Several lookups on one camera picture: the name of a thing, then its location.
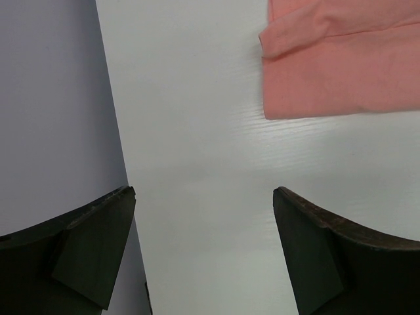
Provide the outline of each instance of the towel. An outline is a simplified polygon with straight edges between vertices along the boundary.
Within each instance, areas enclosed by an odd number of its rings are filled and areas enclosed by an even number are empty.
[[[270,0],[267,119],[420,108],[420,1]]]

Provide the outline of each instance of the folded cloth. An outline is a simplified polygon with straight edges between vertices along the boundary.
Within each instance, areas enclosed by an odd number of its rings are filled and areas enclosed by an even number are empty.
[[[267,119],[420,109],[420,1],[270,0]]]

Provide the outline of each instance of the cloth fold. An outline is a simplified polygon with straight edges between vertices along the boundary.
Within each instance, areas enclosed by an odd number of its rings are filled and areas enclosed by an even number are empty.
[[[270,0],[268,119],[420,108],[420,1]]]

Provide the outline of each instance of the white surface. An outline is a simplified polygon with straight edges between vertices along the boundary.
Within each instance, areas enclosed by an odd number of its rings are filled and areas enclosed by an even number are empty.
[[[264,120],[265,0],[98,8],[157,315],[297,313],[277,186],[420,240],[420,113]]]

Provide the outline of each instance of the wrinkled fabric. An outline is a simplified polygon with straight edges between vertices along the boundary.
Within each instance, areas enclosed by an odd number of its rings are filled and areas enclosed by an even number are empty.
[[[267,119],[420,108],[420,1],[270,0]]]

